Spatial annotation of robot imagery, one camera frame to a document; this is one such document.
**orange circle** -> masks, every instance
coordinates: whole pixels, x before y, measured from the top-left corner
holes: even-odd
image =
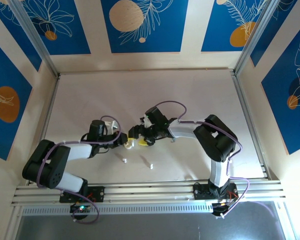
[[[295,95],[291,95],[290,97],[288,97],[288,101],[286,103],[288,104],[288,107],[290,109],[296,109],[296,107],[298,106],[298,98]]]
[[[230,36],[230,44],[237,48],[244,47],[255,25],[254,21],[250,21],[237,27]]]
[[[54,41],[57,39],[57,34],[55,34],[53,31],[46,31],[44,33],[45,37],[51,41]]]
[[[9,86],[0,87],[0,119],[6,123],[13,123],[18,117],[19,109],[17,92]]]

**gray floor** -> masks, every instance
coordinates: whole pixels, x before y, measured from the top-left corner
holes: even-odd
[[[281,240],[274,204],[243,202],[225,218],[210,213],[101,215],[97,223],[70,216],[26,216],[17,240]]]

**wire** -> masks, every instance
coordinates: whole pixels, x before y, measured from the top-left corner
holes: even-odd
[[[242,144],[234,136],[232,136],[230,133],[226,132],[225,130],[223,130],[220,127],[217,127],[217,126],[215,126],[211,123],[208,123],[208,122],[205,122],[205,121],[181,120],[180,118],[183,117],[187,113],[187,107],[179,101],[174,101],[174,100],[162,101],[162,102],[159,102],[157,105],[155,105],[155,107],[157,107],[161,104],[164,104],[164,103],[176,103],[176,104],[179,104],[179,105],[183,106],[184,112],[177,118],[177,120],[180,124],[202,124],[202,125],[209,126],[210,128],[213,128],[213,129],[217,130],[218,132],[224,134],[225,136],[230,138],[232,141],[234,141],[239,146],[239,150],[236,151],[234,154],[232,154],[227,160],[226,175],[228,176],[229,175],[229,168],[230,168],[231,159],[242,151],[242,149],[243,149]],[[247,193],[247,191],[250,187],[250,181],[247,178],[229,176],[229,179],[244,180],[244,181],[247,182],[247,185],[246,185],[246,188],[243,191],[242,195],[237,199],[237,201],[231,207],[229,207],[228,211],[223,214],[223,217],[225,217],[240,202],[240,200],[244,197],[244,195]]]
[[[104,116],[102,116],[102,117],[100,118],[100,120],[102,120],[102,119],[104,119],[104,118],[111,118],[111,119],[113,119],[114,121],[116,121],[116,123],[118,124],[118,135],[117,135],[113,140],[111,140],[111,141],[100,142],[100,141],[82,141],[82,140],[80,140],[80,141],[64,141],[64,142],[59,142],[59,143],[55,144],[55,145],[48,151],[48,153],[45,155],[44,159],[42,160],[42,164],[41,164],[41,166],[40,166],[40,168],[39,168],[38,175],[36,176],[36,185],[37,185],[38,188],[44,188],[44,186],[42,186],[42,185],[40,184],[40,177],[41,177],[42,171],[43,171],[43,169],[44,169],[44,166],[45,166],[45,164],[46,164],[46,161],[48,160],[48,158],[49,158],[49,156],[51,155],[51,153],[52,153],[57,147],[62,146],[62,145],[81,144],[81,143],[83,143],[83,144],[100,144],[100,145],[102,145],[102,144],[111,144],[111,143],[115,142],[115,141],[120,137],[120,135],[121,135],[121,126],[120,126],[120,123],[118,122],[118,120],[115,119],[113,116],[109,116],[109,115],[104,115]],[[64,191],[64,192],[69,193],[69,194],[72,194],[72,195],[75,195],[75,196],[78,196],[78,197],[80,197],[80,198],[82,198],[82,199],[85,199],[85,200],[88,201],[90,204],[92,204],[92,205],[94,206],[94,208],[96,209],[97,216],[96,216],[96,218],[95,218],[94,220],[89,221],[89,222],[83,222],[83,221],[77,221],[77,220],[76,220],[77,223],[80,223],[80,224],[92,224],[92,223],[94,223],[94,222],[96,222],[96,221],[98,220],[99,214],[100,214],[99,209],[98,209],[97,205],[94,204],[90,199],[88,199],[88,198],[86,198],[85,196],[83,196],[83,195],[81,195],[81,194],[79,194],[79,193],[76,193],[76,192],[72,192],[72,191],[68,191],[68,190],[64,190],[64,189],[59,189],[59,190],[60,190],[60,191]]]

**orange dot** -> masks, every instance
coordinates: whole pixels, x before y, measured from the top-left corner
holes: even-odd
[[[51,41],[54,41],[57,39],[57,34],[55,34],[53,31],[46,31],[45,32],[45,37]]]
[[[20,100],[17,92],[9,86],[0,87],[0,119],[13,123],[19,114]]]
[[[255,25],[254,21],[250,21],[237,27],[230,36],[230,44],[236,48],[244,47]]]
[[[288,104],[288,107],[290,109],[296,109],[296,107],[298,106],[298,98],[295,95],[291,95],[290,97],[288,97],[288,101],[286,103]]]

